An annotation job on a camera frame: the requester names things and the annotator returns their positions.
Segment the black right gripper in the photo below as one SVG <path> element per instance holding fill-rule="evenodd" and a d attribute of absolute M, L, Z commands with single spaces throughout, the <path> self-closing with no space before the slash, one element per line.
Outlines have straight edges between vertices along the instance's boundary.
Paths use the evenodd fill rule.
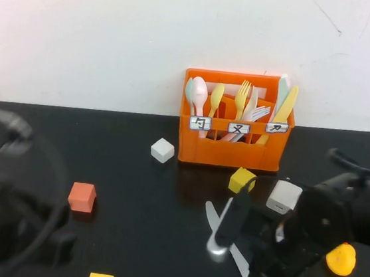
<path fill-rule="evenodd" d="M 320 244 L 298 221 L 283 219 L 265 236 L 265 247 L 254 253 L 250 277 L 298 277 L 319 258 Z"/>

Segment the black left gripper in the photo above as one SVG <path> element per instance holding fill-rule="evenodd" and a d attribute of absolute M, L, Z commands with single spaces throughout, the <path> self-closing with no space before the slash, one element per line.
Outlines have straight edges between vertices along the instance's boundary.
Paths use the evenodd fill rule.
<path fill-rule="evenodd" d="M 48 240 L 47 262 L 51 266 L 68 264 L 77 235 L 73 232 L 56 231 Z"/>

